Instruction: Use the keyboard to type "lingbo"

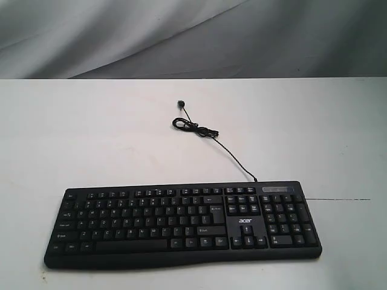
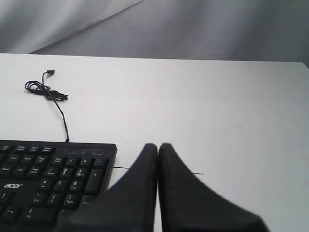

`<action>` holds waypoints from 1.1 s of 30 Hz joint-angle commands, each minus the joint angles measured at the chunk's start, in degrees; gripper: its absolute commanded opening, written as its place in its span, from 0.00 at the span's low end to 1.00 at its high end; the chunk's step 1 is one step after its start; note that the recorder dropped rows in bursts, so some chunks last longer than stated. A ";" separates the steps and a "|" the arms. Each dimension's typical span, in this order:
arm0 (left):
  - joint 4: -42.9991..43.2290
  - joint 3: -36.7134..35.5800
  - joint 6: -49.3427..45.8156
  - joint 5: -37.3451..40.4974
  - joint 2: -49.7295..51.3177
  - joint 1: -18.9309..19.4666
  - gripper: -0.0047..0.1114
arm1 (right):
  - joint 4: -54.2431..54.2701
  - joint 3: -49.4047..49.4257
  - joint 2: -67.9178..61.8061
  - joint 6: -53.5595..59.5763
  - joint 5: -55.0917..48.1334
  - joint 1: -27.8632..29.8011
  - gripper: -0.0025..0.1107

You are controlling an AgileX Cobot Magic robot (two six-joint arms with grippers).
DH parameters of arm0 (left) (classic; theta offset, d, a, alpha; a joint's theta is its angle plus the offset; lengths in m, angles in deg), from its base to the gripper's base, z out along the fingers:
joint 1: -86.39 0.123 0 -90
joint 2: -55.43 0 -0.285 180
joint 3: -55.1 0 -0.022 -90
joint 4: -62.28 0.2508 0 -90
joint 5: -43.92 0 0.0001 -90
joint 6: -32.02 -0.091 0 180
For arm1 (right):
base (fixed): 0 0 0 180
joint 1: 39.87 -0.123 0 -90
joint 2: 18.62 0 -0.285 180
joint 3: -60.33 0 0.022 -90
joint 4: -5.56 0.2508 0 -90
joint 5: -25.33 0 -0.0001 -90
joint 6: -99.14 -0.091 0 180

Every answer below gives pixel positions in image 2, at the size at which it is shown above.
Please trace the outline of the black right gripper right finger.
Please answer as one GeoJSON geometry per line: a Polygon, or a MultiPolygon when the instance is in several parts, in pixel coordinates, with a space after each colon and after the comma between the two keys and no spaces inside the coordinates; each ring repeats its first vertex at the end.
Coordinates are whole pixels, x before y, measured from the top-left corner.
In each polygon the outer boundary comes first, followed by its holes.
{"type": "Polygon", "coordinates": [[[165,232],[266,232],[262,218],[203,184],[171,144],[160,146],[158,190],[165,232]]]}

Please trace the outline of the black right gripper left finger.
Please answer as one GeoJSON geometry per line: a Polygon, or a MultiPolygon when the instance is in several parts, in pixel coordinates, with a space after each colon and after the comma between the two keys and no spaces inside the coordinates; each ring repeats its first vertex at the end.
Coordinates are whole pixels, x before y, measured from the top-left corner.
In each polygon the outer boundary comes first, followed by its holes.
{"type": "Polygon", "coordinates": [[[145,144],[131,168],[106,192],[57,223],[56,232],[152,232],[157,147],[145,144]]]}

